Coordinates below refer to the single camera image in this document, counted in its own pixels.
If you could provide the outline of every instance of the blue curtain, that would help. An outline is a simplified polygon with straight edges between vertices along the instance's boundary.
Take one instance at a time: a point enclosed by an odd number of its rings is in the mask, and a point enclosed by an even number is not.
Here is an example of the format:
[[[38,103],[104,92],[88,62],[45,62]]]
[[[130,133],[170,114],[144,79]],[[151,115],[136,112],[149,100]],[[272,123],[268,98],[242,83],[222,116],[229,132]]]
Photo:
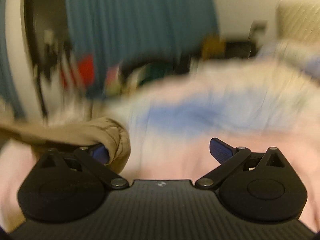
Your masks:
[[[218,32],[212,0],[66,0],[68,27],[78,59],[93,54],[95,84],[106,70],[147,53],[174,56],[197,48]]]
[[[9,67],[5,39],[5,0],[0,0],[0,96],[12,105],[17,117],[25,116]]]

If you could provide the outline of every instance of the metal screw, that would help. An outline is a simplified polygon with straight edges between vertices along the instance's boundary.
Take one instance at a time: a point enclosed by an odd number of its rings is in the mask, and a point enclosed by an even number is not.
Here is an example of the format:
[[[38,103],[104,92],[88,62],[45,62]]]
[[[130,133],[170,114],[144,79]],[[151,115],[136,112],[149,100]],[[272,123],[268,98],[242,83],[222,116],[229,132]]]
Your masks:
[[[122,187],[127,184],[127,181],[123,178],[116,178],[111,181],[111,185],[114,187]]]
[[[198,180],[198,184],[202,187],[209,187],[213,185],[213,180],[209,178],[202,178]]]

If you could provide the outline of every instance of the beige headboard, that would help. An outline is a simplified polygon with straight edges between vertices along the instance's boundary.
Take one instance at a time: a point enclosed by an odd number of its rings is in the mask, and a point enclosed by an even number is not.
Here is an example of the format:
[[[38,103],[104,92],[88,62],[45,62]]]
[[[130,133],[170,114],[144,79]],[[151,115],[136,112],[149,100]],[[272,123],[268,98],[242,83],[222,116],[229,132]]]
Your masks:
[[[320,42],[320,4],[280,2],[277,19],[280,38]]]

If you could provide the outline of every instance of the white logo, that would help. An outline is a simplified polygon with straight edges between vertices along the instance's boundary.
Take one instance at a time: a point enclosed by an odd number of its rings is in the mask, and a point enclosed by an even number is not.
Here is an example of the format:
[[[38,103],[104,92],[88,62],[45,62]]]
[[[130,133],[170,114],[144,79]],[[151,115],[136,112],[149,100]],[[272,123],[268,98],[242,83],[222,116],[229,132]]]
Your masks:
[[[158,186],[159,187],[164,187],[165,185],[167,185],[164,181],[161,181],[158,183]]]

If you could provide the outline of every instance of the tan cloth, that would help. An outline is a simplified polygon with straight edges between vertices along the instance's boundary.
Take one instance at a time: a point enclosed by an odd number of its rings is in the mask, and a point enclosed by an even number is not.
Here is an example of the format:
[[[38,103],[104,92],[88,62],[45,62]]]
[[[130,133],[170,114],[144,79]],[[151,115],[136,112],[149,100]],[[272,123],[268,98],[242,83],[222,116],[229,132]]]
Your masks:
[[[89,122],[66,124],[58,127],[45,127],[41,124],[0,120],[0,128],[7,136],[31,144],[36,152],[48,147],[60,151],[70,149],[70,145],[90,146],[103,143],[109,151],[108,167],[120,173],[130,155],[129,134],[118,122],[102,117]]]

